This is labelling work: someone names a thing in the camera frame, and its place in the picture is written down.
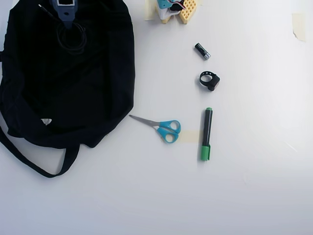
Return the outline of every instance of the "battery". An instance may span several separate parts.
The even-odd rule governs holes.
[[[198,52],[200,52],[200,54],[201,54],[206,60],[210,59],[211,55],[209,54],[209,52],[207,52],[207,51],[203,48],[203,46],[201,46],[200,43],[197,43],[197,44],[195,45],[195,48],[198,50]]]

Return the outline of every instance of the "scissor blade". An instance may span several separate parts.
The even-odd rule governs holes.
[[[134,115],[129,115],[129,116],[130,116],[131,118],[137,120],[137,121],[140,121],[140,122],[142,122],[142,123],[148,125],[148,126],[154,127],[154,126],[159,126],[159,124],[160,124],[159,122],[147,120],[147,119],[144,119],[144,118],[141,118],[141,117],[136,117],[136,116],[134,116]]]

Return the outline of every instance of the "tape strip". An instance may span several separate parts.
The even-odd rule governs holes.
[[[300,41],[306,42],[305,37],[305,15],[293,14],[292,15],[292,28],[293,34]]]
[[[186,131],[180,132],[177,142],[178,143],[201,143],[202,138],[203,138],[203,131],[186,130]]]
[[[145,0],[145,21],[154,20],[156,13],[156,0]]]

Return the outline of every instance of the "bag handle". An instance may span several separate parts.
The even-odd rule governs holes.
[[[37,171],[39,174],[47,177],[47,178],[54,178],[56,176],[59,175],[63,175],[65,172],[67,172],[69,170],[69,168],[72,166],[72,164],[74,163],[74,161],[77,158],[78,152],[79,152],[79,147],[75,146],[75,147],[71,147],[71,148],[67,148],[66,152],[65,152],[65,158],[64,158],[64,162],[63,162],[63,166],[62,169],[60,171],[60,173],[58,174],[50,174],[48,172],[46,172],[45,170],[41,169],[40,167],[38,167],[37,165],[35,165],[34,163],[32,163],[30,160],[28,160],[16,147],[15,145],[8,139],[8,137],[5,135],[5,133],[3,132],[3,130],[0,127],[0,142],[17,158],[19,159],[22,163],[24,163],[25,165],[29,166],[30,168],[32,168],[33,170]]]

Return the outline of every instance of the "black backpack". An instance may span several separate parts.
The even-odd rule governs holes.
[[[43,147],[66,149],[53,175],[30,162],[0,129],[0,142],[45,177],[68,171],[80,144],[95,147],[133,107],[134,33],[123,0],[78,0],[74,22],[86,34],[80,53],[58,43],[58,17],[49,0],[20,0],[10,11],[0,111],[8,134]]]

